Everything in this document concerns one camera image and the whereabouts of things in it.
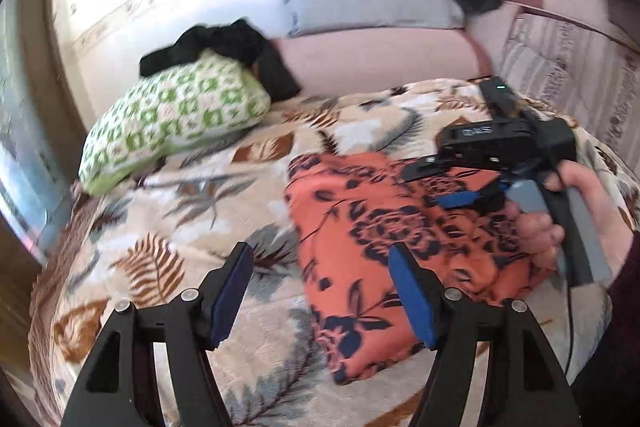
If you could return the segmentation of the person's right hand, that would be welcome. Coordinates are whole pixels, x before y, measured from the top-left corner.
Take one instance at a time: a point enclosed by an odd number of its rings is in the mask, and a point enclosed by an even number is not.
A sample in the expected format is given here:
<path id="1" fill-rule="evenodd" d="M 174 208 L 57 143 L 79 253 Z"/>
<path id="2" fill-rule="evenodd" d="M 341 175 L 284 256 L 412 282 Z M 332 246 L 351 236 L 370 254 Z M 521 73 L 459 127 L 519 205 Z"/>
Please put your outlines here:
<path id="1" fill-rule="evenodd" d="M 612 286 L 632 251 L 634 232 L 596 173 L 564 160 L 537 190 L 545 210 L 532 211 L 512 200 L 504 207 L 514 223 L 518 248 L 541 269 L 558 269 L 563 256 L 565 271 L 576 272 L 581 282 Z"/>

